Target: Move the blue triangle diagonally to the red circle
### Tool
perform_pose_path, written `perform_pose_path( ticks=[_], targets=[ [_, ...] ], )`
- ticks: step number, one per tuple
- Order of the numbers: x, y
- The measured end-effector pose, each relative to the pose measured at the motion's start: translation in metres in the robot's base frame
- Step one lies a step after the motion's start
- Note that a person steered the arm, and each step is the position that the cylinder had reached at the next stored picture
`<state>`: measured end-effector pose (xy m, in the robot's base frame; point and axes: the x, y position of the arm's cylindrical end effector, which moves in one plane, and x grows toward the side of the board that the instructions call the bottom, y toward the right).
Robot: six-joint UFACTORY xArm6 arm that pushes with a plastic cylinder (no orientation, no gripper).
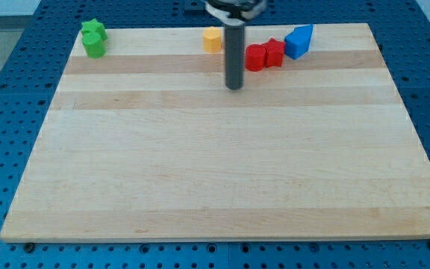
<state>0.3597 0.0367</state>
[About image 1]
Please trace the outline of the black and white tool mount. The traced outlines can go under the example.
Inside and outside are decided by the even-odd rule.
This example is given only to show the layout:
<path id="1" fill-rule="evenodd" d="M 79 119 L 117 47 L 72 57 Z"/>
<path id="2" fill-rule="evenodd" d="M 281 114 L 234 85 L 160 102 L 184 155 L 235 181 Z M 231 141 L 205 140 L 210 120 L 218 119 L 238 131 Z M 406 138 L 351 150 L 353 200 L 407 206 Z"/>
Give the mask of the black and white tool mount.
<path id="1" fill-rule="evenodd" d="M 243 25 L 266 7 L 267 0 L 205 0 L 205 10 L 226 25 Z"/>

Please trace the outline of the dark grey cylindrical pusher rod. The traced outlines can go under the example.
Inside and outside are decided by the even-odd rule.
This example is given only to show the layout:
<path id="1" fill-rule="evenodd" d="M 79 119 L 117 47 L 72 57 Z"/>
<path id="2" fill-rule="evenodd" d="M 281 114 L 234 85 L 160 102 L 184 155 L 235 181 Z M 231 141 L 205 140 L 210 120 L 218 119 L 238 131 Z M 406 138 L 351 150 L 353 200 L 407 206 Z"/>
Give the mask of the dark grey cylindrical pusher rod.
<path id="1" fill-rule="evenodd" d="M 243 86 L 245 23 L 224 24 L 225 86 L 238 90 Z"/>

